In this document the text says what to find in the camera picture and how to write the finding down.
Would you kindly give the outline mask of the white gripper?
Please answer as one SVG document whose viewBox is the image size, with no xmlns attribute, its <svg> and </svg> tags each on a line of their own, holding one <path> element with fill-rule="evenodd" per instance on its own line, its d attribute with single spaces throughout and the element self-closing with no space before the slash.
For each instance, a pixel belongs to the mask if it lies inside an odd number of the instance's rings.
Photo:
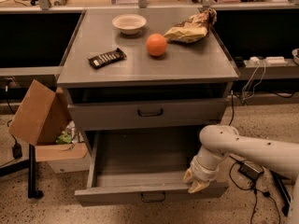
<svg viewBox="0 0 299 224">
<path fill-rule="evenodd" d="M 208 181 L 213 181 L 219 171 L 218 166 L 213 169 L 207 169 L 200 163 L 196 156 L 193 157 L 190 168 L 186 170 L 183 177 L 185 184 L 191 184 L 188 190 L 189 193 L 199 192 L 207 188 L 209 186 Z"/>
</svg>

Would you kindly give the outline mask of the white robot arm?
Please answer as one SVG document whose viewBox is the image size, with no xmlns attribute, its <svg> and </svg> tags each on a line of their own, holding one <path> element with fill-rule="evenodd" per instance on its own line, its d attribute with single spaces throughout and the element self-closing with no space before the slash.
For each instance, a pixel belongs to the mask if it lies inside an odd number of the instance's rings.
<svg viewBox="0 0 299 224">
<path fill-rule="evenodd" d="M 294 181 L 287 224 L 299 224 L 299 145 L 242 136 L 233 126 L 208 125 L 199 133 L 201 147 L 192 158 L 183 182 L 189 193 L 205 189 L 216 177 L 218 165 L 234 153 Z"/>
</svg>

